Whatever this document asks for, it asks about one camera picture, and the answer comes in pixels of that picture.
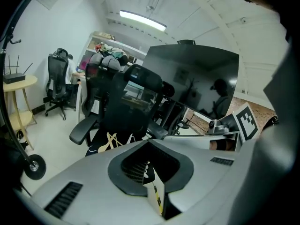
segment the computer monitor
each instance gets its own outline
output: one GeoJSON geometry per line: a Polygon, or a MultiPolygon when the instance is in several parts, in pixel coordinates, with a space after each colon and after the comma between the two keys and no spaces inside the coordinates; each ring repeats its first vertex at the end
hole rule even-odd
{"type": "Polygon", "coordinates": [[[142,66],[174,87],[172,100],[210,119],[220,119],[234,94],[239,55],[201,45],[152,46],[142,66]]]}

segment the black wheel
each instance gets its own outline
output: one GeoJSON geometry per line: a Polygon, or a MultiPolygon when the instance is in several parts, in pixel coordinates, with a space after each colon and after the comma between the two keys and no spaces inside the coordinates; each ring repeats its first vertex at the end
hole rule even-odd
{"type": "Polygon", "coordinates": [[[46,162],[38,154],[30,155],[29,158],[32,160],[34,166],[25,162],[24,172],[30,179],[40,180],[46,173],[46,162]]]}
{"type": "Polygon", "coordinates": [[[18,130],[18,131],[16,132],[16,137],[17,137],[18,139],[22,139],[22,138],[24,137],[23,132],[22,132],[21,130],[18,130]]]}

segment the ceiling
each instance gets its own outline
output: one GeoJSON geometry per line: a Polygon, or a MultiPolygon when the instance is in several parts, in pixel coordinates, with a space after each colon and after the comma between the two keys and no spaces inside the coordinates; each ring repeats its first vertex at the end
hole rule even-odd
{"type": "Polygon", "coordinates": [[[153,45],[192,39],[197,45],[238,53],[236,96],[271,108],[263,88],[288,47],[285,29],[275,12],[243,0],[105,0],[97,6],[117,40],[144,52],[153,45]],[[167,29],[160,32],[122,18],[120,10],[150,17],[167,29]]]}

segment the chair base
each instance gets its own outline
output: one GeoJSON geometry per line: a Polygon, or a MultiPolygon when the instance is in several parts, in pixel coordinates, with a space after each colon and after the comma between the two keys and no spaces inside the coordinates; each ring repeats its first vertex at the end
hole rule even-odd
{"type": "Polygon", "coordinates": [[[46,116],[46,117],[48,117],[48,112],[49,112],[49,111],[52,111],[52,110],[54,110],[55,108],[58,108],[58,107],[59,107],[59,108],[61,109],[62,114],[64,115],[62,119],[63,119],[63,120],[66,120],[67,117],[66,117],[66,113],[65,113],[65,111],[64,111],[64,107],[73,108],[74,111],[76,110],[76,107],[75,107],[75,106],[69,105],[69,104],[66,103],[66,102],[53,102],[53,101],[51,101],[50,103],[51,103],[51,105],[54,104],[54,106],[52,106],[52,107],[50,107],[49,109],[46,110],[46,112],[45,112],[45,116],[46,116]]]}

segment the white wall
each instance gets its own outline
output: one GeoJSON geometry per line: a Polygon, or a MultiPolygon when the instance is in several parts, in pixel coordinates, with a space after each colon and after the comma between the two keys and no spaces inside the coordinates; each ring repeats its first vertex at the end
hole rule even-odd
{"type": "MultiPolygon", "coordinates": [[[[51,10],[32,0],[14,31],[14,40],[21,39],[22,42],[8,46],[6,59],[8,65],[10,55],[13,66],[20,55],[20,72],[33,62],[26,72],[38,78],[37,84],[27,89],[31,108],[43,104],[48,82],[48,55],[61,47],[73,55],[76,63],[89,35],[94,31],[106,30],[106,19],[99,16],[90,0],[59,0],[51,10]]],[[[20,109],[26,108],[20,91],[17,100],[20,109]]]]}

